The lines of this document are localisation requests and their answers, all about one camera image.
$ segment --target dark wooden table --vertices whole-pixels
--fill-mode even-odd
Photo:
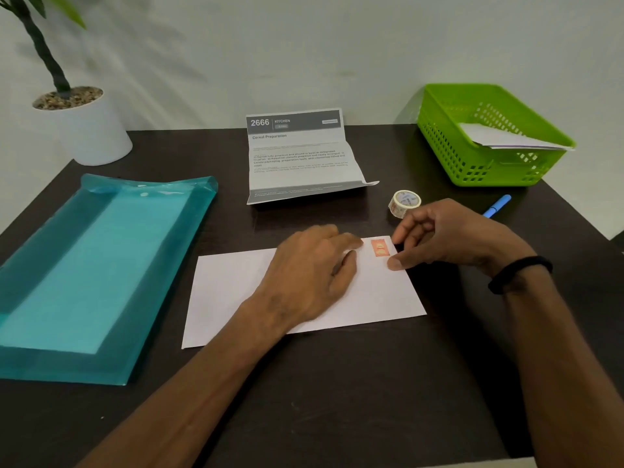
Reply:
[[[599,360],[624,390],[624,258],[546,183],[457,188],[413,125],[347,126],[375,187],[247,206],[245,130],[134,132],[114,164],[71,162],[0,236],[0,263],[79,187],[83,173],[142,181],[214,175],[219,193],[180,268],[130,383],[0,381],[0,466],[69,467],[196,352],[181,350],[197,257],[272,248],[336,223],[388,235],[397,189],[484,211],[555,264],[555,278]],[[410,278],[428,315],[287,336],[261,361],[197,466],[419,467],[531,454],[500,298],[472,269],[419,266]]]

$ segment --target blue pen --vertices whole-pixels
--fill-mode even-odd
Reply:
[[[487,212],[483,214],[486,218],[492,218],[492,216],[498,212],[503,206],[511,200],[511,195],[503,195],[499,198],[494,205],[487,209]]]

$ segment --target black wristband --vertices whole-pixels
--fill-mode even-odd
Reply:
[[[503,287],[511,282],[513,277],[518,271],[525,267],[542,265],[548,272],[552,274],[552,263],[543,256],[528,256],[523,259],[518,259],[513,263],[505,266],[501,269],[500,273],[494,276],[492,281],[488,284],[488,288],[494,294],[503,294]]]

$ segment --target green plastic basket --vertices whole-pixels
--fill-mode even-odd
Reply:
[[[429,84],[418,127],[449,178],[462,187],[535,184],[564,155],[544,149],[490,149],[470,141],[459,123],[480,123],[574,148],[575,143],[503,87]]]

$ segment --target tape roll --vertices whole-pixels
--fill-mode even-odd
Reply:
[[[396,218],[403,218],[408,210],[413,210],[421,205],[421,198],[411,190],[399,190],[394,193],[388,208]]]

